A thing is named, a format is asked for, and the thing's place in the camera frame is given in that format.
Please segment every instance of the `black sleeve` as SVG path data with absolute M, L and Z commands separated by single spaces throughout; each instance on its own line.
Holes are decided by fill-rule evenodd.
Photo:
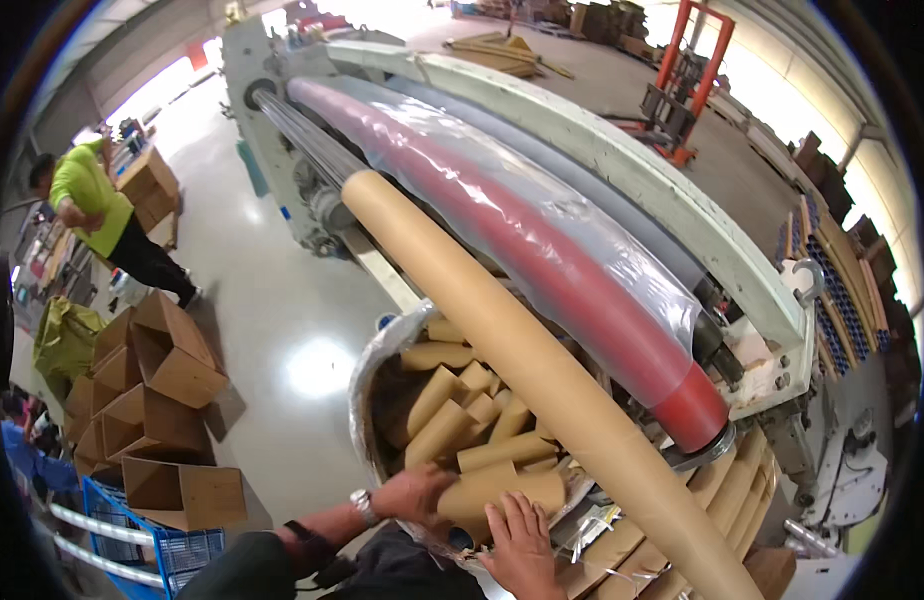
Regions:
M 282 540 L 252 532 L 199 571 L 176 600 L 294 600 L 295 581 Z

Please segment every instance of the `hand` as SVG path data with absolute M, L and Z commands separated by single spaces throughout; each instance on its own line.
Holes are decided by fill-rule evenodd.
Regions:
M 85 219 L 82 222 L 82 230 L 86 234 L 98 232 L 102 229 L 103 223 L 105 223 L 105 213 L 101 210 L 95 214 L 85 214 Z
M 441 521 L 435 513 L 439 497 L 456 479 L 434 462 L 409 468 L 372 492 L 372 511 L 380 519 L 433 525 Z
M 501 501 L 504 517 L 494 504 L 485 505 L 495 548 L 491 555 L 479 553 L 480 563 L 518 600 L 566 600 L 555 580 L 545 509 L 532 506 L 520 491 L 504 492 Z

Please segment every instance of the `orange pallet jack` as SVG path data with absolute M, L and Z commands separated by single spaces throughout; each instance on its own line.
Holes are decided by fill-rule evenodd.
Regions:
M 692 9 L 722 22 L 711 58 L 707 59 L 692 50 L 679 51 L 679 43 L 686 33 Z M 634 138 L 651 145 L 676 167 L 685 167 L 698 154 L 697 150 L 687 146 L 689 135 L 705 109 L 735 28 L 736 22 L 728 16 L 693 0 L 682 0 L 675 20 L 675 30 L 672 31 L 672 41 L 661 60 L 659 75 L 655 84 L 648 84 L 639 107 L 644 117 L 614 114 L 601 116 Z M 686 108 L 685 102 L 689 98 L 692 104 Z

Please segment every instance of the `black pants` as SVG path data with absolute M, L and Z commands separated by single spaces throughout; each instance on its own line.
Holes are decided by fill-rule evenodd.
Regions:
M 182 267 L 168 253 L 145 235 L 136 215 L 122 231 L 122 237 L 108 255 L 108 261 L 128 273 L 137 282 L 179 296 L 179 306 L 185 308 L 195 295 L 195 286 Z

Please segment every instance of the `man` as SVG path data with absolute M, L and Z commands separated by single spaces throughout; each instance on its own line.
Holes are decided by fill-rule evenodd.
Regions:
M 102 152 L 103 165 L 96 160 Z M 198 293 L 186 271 L 164 249 L 145 235 L 143 226 L 125 194 L 109 179 L 112 140 L 80 144 L 56 160 L 52 154 L 36 158 L 29 186 L 39 198 L 48 199 L 66 227 L 74 230 L 89 248 L 107 258 L 138 282 L 179 296 L 185 308 Z
M 275 532 L 243 534 L 181 590 L 178 600 L 291 600 L 295 582 L 336 569 L 336 552 L 380 520 L 432 526 L 435 506 L 456 475 L 433 463 L 405 470 L 371 494 L 289 521 Z M 478 559 L 517 600 L 566 600 L 555 580 L 549 522 L 521 493 L 504 493 L 505 516 L 485 513 L 492 554 Z M 300 587 L 300 590 L 311 590 Z M 485 600 L 476 578 L 448 558 L 436 558 L 395 524 L 383 527 L 355 558 L 355 572 L 323 600 Z

